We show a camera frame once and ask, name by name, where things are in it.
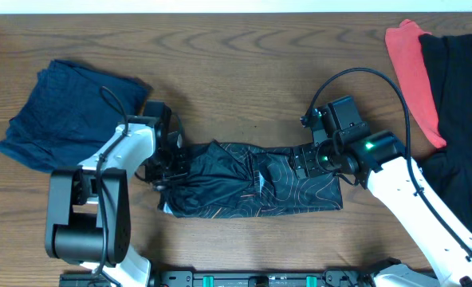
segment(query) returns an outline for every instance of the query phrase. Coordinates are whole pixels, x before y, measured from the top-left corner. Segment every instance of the black cloth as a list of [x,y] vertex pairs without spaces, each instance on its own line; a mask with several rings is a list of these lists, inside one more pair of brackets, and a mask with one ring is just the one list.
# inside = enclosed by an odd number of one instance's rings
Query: black cloth
[[340,210],[338,178],[297,179],[291,147],[242,143],[189,147],[190,174],[161,190],[159,208],[177,217],[242,218]]
[[[149,88],[136,81],[99,73],[70,61],[51,61],[23,109],[10,120],[0,152],[39,171],[77,165],[114,134],[121,115],[104,102],[106,86],[129,115],[136,114]],[[108,102],[117,103],[106,95]]]
[[423,175],[472,232],[472,35],[419,37],[446,148]]

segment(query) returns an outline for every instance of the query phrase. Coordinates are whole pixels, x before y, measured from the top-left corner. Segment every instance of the white backdrop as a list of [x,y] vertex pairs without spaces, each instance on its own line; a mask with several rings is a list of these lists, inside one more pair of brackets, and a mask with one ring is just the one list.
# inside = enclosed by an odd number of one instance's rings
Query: white backdrop
[[0,0],[0,14],[472,12],[472,0]]

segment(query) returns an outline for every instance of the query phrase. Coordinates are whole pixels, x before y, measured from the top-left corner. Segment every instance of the dark blue cloth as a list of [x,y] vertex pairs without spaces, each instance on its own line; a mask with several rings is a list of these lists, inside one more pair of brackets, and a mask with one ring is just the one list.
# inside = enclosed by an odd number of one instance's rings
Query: dark blue cloth
[[[23,109],[10,120],[0,152],[38,171],[77,165],[99,150],[122,120],[100,96],[105,86],[128,115],[135,115],[150,87],[134,80],[51,61],[37,74],[37,85]],[[117,103],[106,93],[105,98]]]

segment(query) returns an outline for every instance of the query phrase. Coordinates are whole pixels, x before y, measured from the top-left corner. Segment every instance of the wooden table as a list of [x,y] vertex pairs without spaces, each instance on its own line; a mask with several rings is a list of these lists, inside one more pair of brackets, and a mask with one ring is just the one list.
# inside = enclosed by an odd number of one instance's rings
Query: wooden table
[[[54,58],[139,77],[183,118],[194,143],[263,147],[311,140],[299,117],[320,84],[364,66],[395,79],[384,44],[404,18],[434,35],[472,33],[472,14],[133,14],[0,16],[0,140]],[[334,82],[319,104],[352,94],[374,131],[404,138],[399,101],[373,75]],[[417,158],[433,151],[412,124]],[[0,286],[57,285],[75,269],[45,254],[49,175],[0,154]],[[429,265],[392,213],[342,183],[344,209],[277,218],[177,219],[133,179],[132,244],[162,268],[321,270],[386,257]]]

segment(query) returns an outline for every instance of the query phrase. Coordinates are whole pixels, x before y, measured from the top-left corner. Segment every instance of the pink cloth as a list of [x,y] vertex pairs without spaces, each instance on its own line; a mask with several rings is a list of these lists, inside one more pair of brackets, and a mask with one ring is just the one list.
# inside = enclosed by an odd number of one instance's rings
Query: pink cloth
[[446,142],[438,131],[438,113],[419,41],[419,36],[425,33],[431,34],[406,19],[399,28],[387,29],[385,43],[411,114],[427,139],[440,148],[445,147]]

